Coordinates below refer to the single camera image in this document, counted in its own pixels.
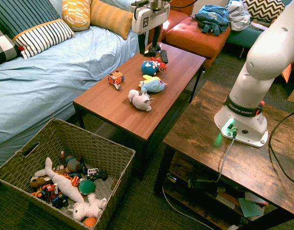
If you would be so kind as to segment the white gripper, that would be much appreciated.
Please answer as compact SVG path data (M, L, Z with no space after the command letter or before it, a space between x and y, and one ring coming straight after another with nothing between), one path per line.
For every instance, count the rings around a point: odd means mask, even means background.
M170 0L139 0L131 3L131 8L132 30L139 34L140 54L148 56L149 51L146 51L145 46L146 32L153 29L152 47L155 48L162 31L162 24L169 17Z

